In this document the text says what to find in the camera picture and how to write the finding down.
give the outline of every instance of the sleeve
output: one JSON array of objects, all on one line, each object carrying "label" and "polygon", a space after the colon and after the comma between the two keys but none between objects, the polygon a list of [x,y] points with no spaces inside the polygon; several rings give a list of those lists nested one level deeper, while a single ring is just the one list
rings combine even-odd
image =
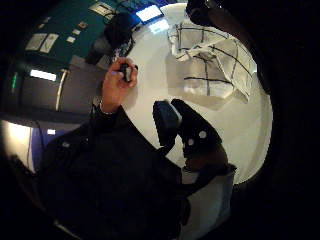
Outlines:
[{"label": "sleeve", "polygon": [[117,123],[119,116],[124,113],[123,108],[120,106],[115,113],[105,114],[101,111],[100,106],[92,105],[89,125],[93,133],[105,133],[112,131]]}]

